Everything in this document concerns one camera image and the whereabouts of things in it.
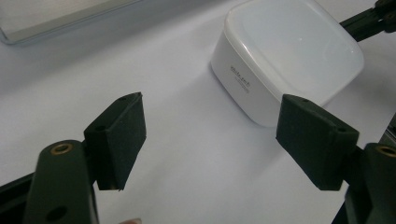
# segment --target white lid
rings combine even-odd
[[[253,0],[233,8],[224,33],[259,80],[324,105],[363,68],[356,41],[313,0]]]

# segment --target white plastic container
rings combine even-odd
[[[363,68],[357,42],[313,0],[253,0],[233,8],[211,60],[255,122],[276,126],[284,93],[326,104]]]

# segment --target container lid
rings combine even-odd
[[[280,102],[324,105],[363,68],[357,42],[313,0],[253,0],[233,8],[224,34]]]

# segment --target white table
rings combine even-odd
[[[124,191],[96,191],[101,223],[331,223],[322,192],[251,121],[209,66],[243,0],[145,0],[18,46],[0,44],[0,185],[32,173],[51,143],[83,140],[114,100],[142,91],[148,139]],[[338,21],[375,1],[318,1]],[[362,73],[326,105],[377,142],[396,111],[396,34],[360,42]]]

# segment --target tabletop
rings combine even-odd
[[[141,91],[148,138],[125,190],[96,189],[101,223],[331,223],[341,191],[320,191],[211,70],[226,13],[242,0],[144,0],[32,41],[0,44],[0,185],[39,152]],[[318,2],[343,21],[369,0]],[[396,111],[396,34],[360,43],[363,71],[324,107],[378,142]]]

